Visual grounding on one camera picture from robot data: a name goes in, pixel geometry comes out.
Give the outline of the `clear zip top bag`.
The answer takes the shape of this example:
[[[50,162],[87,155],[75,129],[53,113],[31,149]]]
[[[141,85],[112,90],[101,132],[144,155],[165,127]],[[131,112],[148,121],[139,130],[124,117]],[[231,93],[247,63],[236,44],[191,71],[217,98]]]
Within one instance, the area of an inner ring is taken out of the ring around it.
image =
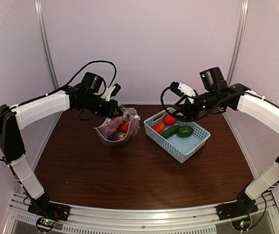
[[[119,106],[123,115],[106,118],[98,127],[94,128],[101,142],[106,147],[117,147],[134,138],[140,131],[140,116],[133,107]]]

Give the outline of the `green toy cucumber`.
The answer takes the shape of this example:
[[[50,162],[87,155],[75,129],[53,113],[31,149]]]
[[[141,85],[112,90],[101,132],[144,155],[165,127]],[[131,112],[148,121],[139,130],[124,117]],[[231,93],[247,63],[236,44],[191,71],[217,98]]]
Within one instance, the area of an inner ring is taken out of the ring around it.
[[[160,135],[167,139],[173,135],[175,135],[177,132],[178,132],[178,129],[180,128],[179,125],[174,125],[174,126],[171,126],[170,128],[164,130]]]

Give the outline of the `green toy avocado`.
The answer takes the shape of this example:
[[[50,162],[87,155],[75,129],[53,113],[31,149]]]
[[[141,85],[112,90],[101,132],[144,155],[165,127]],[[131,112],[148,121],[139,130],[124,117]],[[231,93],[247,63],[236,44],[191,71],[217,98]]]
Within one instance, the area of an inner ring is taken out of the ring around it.
[[[176,135],[181,138],[187,138],[190,137],[193,132],[194,129],[192,127],[185,125],[178,128]]]

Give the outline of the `light blue plastic basket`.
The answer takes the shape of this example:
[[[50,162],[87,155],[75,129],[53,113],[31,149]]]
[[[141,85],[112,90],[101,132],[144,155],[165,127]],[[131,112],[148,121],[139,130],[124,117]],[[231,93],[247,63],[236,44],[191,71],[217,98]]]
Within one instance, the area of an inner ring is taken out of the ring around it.
[[[155,130],[153,126],[161,123],[167,115],[165,110],[162,110],[155,115],[144,120],[144,126],[146,135],[149,136],[155,143],[163,148],[167,153],[174,157],[178,162],[184,163],[192,155],[194,155],[202,146],[204,146],[206,140],[211,136],[210,132],[201,127],[195,122],[181,122],[177,121],[175,124],[178,126],[189,126],[193,129],[191,136],[181,138],[174,134],[165,139]]]

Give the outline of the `purple toy eggplant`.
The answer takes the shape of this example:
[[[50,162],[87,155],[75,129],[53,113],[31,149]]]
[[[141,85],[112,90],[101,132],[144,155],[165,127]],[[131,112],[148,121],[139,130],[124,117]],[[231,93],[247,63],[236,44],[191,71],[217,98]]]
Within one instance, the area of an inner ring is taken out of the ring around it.
[[[108,140],[109,141],[119,141],[124,139],[126,136],[125,133],[123,132],[113,132],[112,134],[109,135]]]

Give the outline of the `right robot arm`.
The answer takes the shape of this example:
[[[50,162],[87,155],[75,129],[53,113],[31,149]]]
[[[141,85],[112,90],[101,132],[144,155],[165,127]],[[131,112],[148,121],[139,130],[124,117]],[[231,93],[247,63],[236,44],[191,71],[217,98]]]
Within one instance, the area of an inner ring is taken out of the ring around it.
[[[182,82],[172,82],[162,91],[170,90],[180,97],[175,104],[177,109],[170,115],[181,122],[193,122],[205,118],[218,108],[239,111],[258,120],[279,135],[279,106],[260,96],[245,85],[228,85],[219,67],[200,72],[206,92],[197,94]],[[252,207],[252,200],[279,183],[279,156],[260,176],[250,182],[237,196],[233,211],[245,214]]]

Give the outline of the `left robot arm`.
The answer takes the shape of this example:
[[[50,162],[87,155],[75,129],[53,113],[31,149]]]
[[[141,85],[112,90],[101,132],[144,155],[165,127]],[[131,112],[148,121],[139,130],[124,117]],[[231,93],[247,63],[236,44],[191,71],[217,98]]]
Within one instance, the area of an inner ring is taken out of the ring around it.
[[[41,119],[70,109],[89,110],[107,118],[122,116],[118,101],[113,99],[121,86],[111,83],[104,93],[99,94],[102,83],[102,77],[87,72],[75,86],[67,84],[20,104],[0,106],[0,149],[21,187],[36,200],[34,208],[42,216],[50,216],[54,209],[52,203],[44,199],[45,190],[27,160],[21,132]]]

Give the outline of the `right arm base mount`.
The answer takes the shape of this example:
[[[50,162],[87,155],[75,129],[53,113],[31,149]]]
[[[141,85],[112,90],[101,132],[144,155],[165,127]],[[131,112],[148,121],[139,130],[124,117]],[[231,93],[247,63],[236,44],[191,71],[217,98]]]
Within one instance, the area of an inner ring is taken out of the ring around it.
[[[259,209],[255,200],[240,192],[236,201],[221,203],[216,210],[220,221],[230,219],[235,231],[243,232],[252,227],[251,214]]]

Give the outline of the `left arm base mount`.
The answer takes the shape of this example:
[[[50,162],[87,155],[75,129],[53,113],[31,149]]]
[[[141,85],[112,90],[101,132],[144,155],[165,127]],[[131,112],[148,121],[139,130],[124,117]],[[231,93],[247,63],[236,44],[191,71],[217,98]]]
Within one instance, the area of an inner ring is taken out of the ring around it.
[[[37,199],[28,197],[28,212],[38,215],[35,226],[40,233],[46,234],[55,228],[57,222],[68,220],[70,206],[51,202],[46,192]]]

